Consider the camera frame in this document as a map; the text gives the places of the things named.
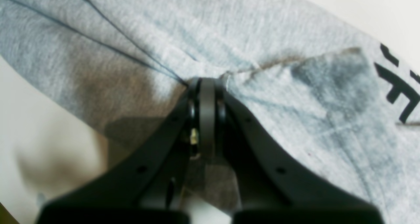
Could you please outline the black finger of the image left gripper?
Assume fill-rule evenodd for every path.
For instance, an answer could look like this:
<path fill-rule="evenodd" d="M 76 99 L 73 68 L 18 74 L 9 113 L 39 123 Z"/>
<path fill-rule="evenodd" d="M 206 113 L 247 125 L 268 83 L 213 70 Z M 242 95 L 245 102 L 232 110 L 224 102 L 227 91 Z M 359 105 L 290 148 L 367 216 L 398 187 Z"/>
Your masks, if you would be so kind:
<path fill-rule="evenodd" d="M 199 156 L 195 78 L 158 129 L 94 181 L 44 206 L 38 224 L 189 224 L 179 210 L 191 158 Z"/>

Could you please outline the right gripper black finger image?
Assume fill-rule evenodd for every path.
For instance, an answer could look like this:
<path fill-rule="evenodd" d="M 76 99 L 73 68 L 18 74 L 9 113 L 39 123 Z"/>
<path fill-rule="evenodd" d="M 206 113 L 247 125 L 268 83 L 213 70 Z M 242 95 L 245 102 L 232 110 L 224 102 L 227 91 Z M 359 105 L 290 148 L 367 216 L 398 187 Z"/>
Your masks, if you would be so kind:
<path fill-rule="evenodd" d="M 207 157 L 235 171 L 233 224 L 382 224 L 378 209 L 291 157 L 218 79 L 207 79 Z"/>

